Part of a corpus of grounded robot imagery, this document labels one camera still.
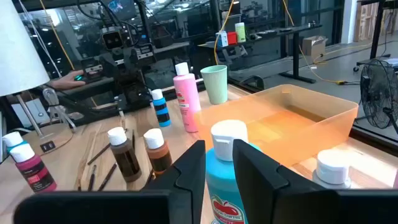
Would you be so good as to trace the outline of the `large pink paint bottle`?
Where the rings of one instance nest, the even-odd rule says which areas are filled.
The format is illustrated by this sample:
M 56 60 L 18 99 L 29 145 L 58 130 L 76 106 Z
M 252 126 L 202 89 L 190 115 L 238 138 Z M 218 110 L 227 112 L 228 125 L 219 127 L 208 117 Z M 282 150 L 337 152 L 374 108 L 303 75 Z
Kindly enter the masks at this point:
M 196 112 L 201 110 L 195 75 L 190 73 L 188 63 L 175 65 L 177 76 L 173 78 L 178 105 L 186 132 L 197 132 L 194 120 Z

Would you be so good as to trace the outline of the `small blue paint bottle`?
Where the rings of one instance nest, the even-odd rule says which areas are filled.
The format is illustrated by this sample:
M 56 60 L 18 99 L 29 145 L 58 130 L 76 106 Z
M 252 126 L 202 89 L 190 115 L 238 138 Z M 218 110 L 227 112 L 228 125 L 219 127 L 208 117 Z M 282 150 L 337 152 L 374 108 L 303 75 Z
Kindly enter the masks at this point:
M 160 127 L 166 127 L 171 125 L 169 116 L 169 110 L 167 108 L 166 100 L 163 96 L 161 89 L 155 89 L 151 91 L 152 104 L 155 109 L 155 114 L 159 122 Z

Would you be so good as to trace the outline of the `black side desk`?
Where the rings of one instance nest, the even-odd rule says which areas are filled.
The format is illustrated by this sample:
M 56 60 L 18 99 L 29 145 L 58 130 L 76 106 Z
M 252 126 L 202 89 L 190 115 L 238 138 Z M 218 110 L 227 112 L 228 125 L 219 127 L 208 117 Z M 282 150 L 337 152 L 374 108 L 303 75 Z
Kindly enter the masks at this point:
M 70 90 L 55 90 L 59 98 L 72 101 L 84 100 L 95 95 L 106 93 L 114 88 L 114 78 L 100 77 L 97 80 L 88 80 L 85 85 Z

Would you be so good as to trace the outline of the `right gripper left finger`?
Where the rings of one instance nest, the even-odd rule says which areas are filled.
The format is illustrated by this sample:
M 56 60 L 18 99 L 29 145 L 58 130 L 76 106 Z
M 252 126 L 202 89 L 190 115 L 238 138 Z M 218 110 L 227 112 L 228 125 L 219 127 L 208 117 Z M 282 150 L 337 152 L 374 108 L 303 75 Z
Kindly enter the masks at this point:
M 56 191 L 24 199 L 14 224 L 200 224 L 205 142 L 139 191 Z

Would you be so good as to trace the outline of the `black standing desk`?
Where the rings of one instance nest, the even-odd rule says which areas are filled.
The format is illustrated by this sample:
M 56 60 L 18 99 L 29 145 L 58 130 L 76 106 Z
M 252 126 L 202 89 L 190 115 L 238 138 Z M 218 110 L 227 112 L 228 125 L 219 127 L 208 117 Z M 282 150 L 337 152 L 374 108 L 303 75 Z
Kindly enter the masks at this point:
M 398 23 L 398 0 L 357 0 L 354 41 L 371 40 L 371 53 L 369 59 L 356 62 L 354 72 L 359 71 L 361 65 L 367 64 L 371 59 L 387 59 L 391 54 L 386 54 L 388 32 L 391 35 L 396 31 Z M 380 35 L 384 34 L 384 51 L 377 54 Z
M 217 47 L 217 43 L 212 41 L 209 43 L 205 44 L 200 44 L 198 45 L 201 47 L 203 50 L 205 50 L 210 56 L 209 59 L 211 62 L 217 63 L 218 65 L 231 65 L 232 64 L 232 56 L 228 55 L 228 50 L 229 49 L 235 49 L 235 52 L 237 53 L 236 57 L 242 57 L 242 51 L 241 51 L 241 46 L 245 46 L 247 44 L 254 44 L 256 42 L 260 41 L 265 41 L 268 39 L 274 39 L 277 37 L 285 37 L 288 35 L 293 35 L 293 51 L 292 51 L 292 56 L 293 56 L 293 74 L 288 74 L 287 72 L 282 72 L 279 73 L 279 75 L 287 78 L 291 78 L 294 80 L 300 80 L 302 82 L 307 82 L 307 83 L 315 83 L 314 79 L 311 78 L 305 78 L 301 77 L 299 75 L 299 33 L 308 31 L 308 30 L 313 30 L 313 29 L 318 29 L 321 28 L 321 24 L 314 24 L 312 26 L 295 26 L 295 27 L 287 27 L 287 28 L 277 28 L 274 29 L 274 32 L 272 34 L 266 34 L 265 36 L 260 36 L 259 39 L 249 39 L 243 43 L 237 43 L 236 45 L 228 45 L 226 47 Z

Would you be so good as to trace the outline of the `small teal paint bottle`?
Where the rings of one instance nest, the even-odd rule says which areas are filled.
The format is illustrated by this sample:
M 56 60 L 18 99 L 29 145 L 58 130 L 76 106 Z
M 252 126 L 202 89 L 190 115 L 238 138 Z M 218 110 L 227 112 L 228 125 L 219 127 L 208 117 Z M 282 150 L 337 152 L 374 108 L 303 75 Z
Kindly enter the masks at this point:
M 2 137 L 3 142 L 7 147 L 7 152 L 11 153 L 11 151 L 20 145 L 27 144 L 27 141 L 23 140 L 22 136 L 18 131 L 14 131 L 12 133 L 6 134 Z

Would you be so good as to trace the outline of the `small orange-brown paint bottle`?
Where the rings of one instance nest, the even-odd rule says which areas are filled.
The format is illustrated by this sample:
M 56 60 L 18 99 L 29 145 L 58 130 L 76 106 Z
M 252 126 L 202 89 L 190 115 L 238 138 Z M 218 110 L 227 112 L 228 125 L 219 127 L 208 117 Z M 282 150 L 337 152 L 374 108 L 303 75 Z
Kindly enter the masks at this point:
M 155 176 L 158 177 L 172 165 L 172 157 L 167 141 L 164 139 L 162 131 L 159 128 L 148 130 L 143 137 L 152 169 Z

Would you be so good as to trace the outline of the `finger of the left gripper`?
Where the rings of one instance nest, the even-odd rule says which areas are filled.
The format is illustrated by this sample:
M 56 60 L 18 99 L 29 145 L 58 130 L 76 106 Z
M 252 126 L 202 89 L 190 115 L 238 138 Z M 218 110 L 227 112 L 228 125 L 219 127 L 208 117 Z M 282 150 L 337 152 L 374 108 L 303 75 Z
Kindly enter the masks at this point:
M 117 108 L 118 108 L 119 114 L 124 114 L 124 110 L 127 107 L 127 101 L 126 101 L 125 95 L 120 94 L 119 96 L 117 96 L 116 103 L 117 103 Z
M 145 87 L 129 86 L 126 88 L 126 100 L 131 108 L 146 108 L 149 105 L 149 92 Z

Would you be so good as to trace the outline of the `large teal paint bottle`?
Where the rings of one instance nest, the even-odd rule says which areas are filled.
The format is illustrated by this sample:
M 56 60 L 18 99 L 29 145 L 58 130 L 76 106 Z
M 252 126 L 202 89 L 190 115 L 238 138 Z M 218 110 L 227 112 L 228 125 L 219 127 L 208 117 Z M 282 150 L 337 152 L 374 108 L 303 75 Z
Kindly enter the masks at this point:
M 211 127 L 213 147 L 206 152 L 206 183 L 215 220 L 219 224 L 248 224 L 233 164 L 233 141 L 248 142 L 243 121 L 227 119 Z

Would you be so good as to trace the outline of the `small magenta paint bottle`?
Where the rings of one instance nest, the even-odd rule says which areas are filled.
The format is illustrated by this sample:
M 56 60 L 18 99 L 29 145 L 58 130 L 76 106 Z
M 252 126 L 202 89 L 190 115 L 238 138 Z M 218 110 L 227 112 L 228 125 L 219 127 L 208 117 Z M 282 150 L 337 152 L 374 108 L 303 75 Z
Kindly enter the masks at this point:
M 35 154 L 30 144 L 22 141 L 9 150 L 15 165 L 30 188 L 35 192 L 49 192 L 57 184 L 41 158 Z

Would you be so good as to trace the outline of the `small dark brown paint bottle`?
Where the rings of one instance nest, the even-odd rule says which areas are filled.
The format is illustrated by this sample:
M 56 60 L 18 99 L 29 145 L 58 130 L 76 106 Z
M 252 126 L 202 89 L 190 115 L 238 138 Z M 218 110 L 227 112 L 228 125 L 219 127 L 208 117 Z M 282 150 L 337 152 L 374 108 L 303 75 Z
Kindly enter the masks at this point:
M 142 174 L 133 142 L 127 137 L 124 128 L 115 127 L 107 132 L 110 147 L 126 182 L 136 181 Z

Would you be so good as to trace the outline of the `small white paint bottle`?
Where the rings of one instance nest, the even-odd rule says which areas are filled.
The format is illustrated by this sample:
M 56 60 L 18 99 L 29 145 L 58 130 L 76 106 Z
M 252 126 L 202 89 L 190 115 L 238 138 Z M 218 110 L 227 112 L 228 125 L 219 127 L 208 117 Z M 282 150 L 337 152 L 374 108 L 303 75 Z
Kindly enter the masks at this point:
M 317 167 L 312 181 L 328 189 L 349 189 L 349 162 L 347 153 L 340 149 L 327 149 L 317 155 Z

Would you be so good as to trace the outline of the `black floor fan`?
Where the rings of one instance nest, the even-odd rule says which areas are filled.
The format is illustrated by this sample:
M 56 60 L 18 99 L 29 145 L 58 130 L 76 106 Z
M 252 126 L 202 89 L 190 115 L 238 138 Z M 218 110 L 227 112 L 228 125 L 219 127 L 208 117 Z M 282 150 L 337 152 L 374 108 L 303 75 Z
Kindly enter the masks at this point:
M 398 70 L 385 60 L 370 60 L 361 71 L 360 94 L 370 125 L 392 126 L 398 134 Z

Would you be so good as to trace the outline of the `pale green ribbed cup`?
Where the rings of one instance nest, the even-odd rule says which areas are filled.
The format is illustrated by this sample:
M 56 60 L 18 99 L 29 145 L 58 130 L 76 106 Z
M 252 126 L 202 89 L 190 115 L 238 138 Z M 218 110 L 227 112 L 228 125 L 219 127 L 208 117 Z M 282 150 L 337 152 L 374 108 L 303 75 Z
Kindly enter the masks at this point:
M 228 100 L 228 67 L 213 65 L 200 70 L 205 88 L 212 105 Z

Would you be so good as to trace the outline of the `dark paintbrush silver ferrule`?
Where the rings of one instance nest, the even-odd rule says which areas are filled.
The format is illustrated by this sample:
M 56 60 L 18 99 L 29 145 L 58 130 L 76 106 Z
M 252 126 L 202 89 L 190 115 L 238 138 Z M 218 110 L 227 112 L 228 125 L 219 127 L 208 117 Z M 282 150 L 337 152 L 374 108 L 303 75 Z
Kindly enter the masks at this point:
M 110 168 L 109 172 L 106 174 L 106 177 L 102 181 L 98 191 L 102 191 L 106 187 L 107 183 L 109 182 L 109 180 L 112 177 L 112 175 L 113 175 L 114 171 L 116 170 L 116 168 L 117 168 L 117 163 L 114 163 L 112 165 L 112 167 Z
M 104 148 L 102 148 L 97 154 L 95 154 L 88 162 L 87 165 L 91 165 L 97 158 L 99 158 L 99 156 L 101 156 L 109 147 L 110 147 L 110 143 L 107 144 Z
M 93 190 L 93 186 L 94 186 L 94 182 L 95 182 L 95 172 L 96 172 L 96 165 L 94 165 L 92 170 L 91 170 L 91 175 L 90 175 L 87 191 L 92 191 Z

